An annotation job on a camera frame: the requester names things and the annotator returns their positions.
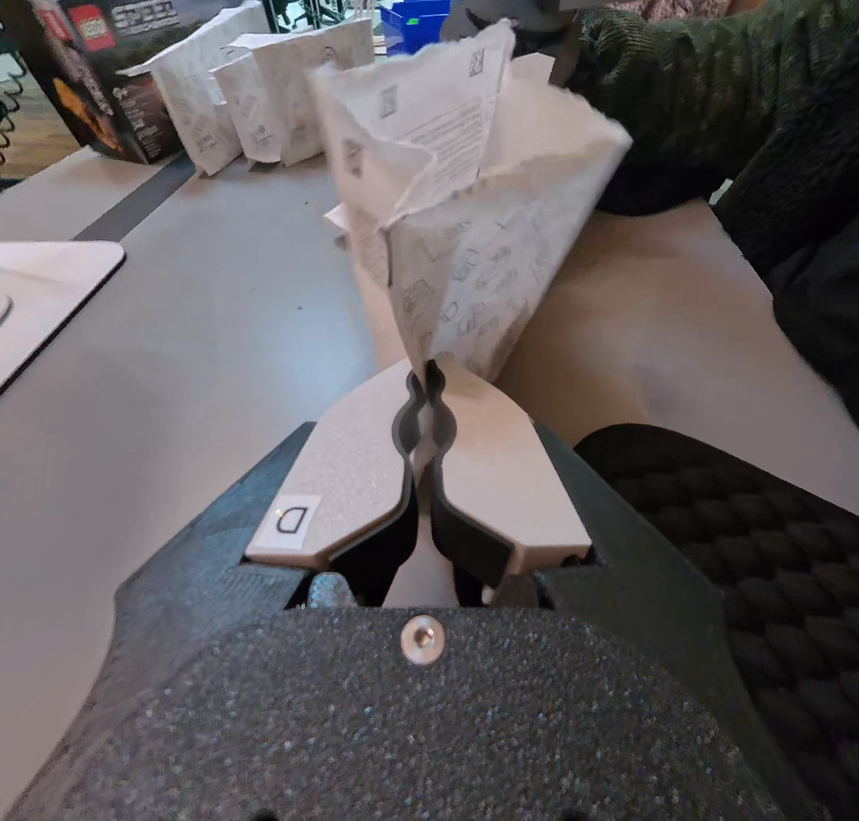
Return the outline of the grey desk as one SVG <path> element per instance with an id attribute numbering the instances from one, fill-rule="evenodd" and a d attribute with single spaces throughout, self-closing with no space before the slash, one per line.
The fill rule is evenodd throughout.
<path id="1" fill-rule="evenodd" d="M 80 150 L 2 194 L 2 240 L 126 254 L 2 393 L 2 814 L 87 698 L 120 583 L 403 357 L 321 160 L 186 171 Z M 572 445 L 652 423 L 857 513 L 857 427 L 704 202 L 595 213 L 499 385 Z"/>

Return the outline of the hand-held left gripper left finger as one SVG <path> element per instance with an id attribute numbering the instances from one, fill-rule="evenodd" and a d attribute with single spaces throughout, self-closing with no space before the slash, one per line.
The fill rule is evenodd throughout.
<path id="1" fill-rule="evenodd" d="M 311 427 L 244 558 L 340 574 L 359 604 L 383 605 L 417 545 L 412 452 L 425 402 L 402 359 L 329 407 Z"/>

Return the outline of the person's right forearm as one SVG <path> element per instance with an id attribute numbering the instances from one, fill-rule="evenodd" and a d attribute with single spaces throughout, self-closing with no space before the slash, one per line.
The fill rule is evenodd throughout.
<path id="1" fill-rule="evenodd" d="M 568 88 L 632 139 L 598 211 L 644 216 L 707 199 L 857 48 L 858 0 L 767 0 L 722 19 L 583 13 Z"/>

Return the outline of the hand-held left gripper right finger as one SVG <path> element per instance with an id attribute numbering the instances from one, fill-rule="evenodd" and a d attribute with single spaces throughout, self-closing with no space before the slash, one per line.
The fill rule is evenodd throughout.
<path id="1" fill-rule="evenodd" d="M 497 590 L 586 559 L 592 539 L 529 415 L 451 356 L 428 362 L 427 398 L 431 531 L 454 569 Z"/>

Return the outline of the torn white paper bag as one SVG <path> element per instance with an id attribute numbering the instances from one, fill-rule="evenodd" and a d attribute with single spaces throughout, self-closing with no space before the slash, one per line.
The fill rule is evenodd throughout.
<path id="1" fill-rule="evenodd" d="M 514 45 L 503 20 L 315 75 L 348 246 L 421 377 L 498 376 L 631 144 Z"/>

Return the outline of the black printed toy box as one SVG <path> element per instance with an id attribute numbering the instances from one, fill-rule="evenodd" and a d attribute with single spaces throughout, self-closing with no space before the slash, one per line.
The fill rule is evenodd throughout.
<path id="1" fill-rule="evenodd" d="M 113 160 L 154 164 L 181 143 L 148 61 L 242 0 L 1 0 L 4 33 L 70 133 Z"/>

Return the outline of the white board with black edge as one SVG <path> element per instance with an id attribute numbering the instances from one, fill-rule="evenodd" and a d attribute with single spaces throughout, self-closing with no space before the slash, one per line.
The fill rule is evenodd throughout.
<path id="1" fill-rule="evenodd" d="M 1 243 L 1 389 L 113 276 L 126 259 L 104 240 Z"/>

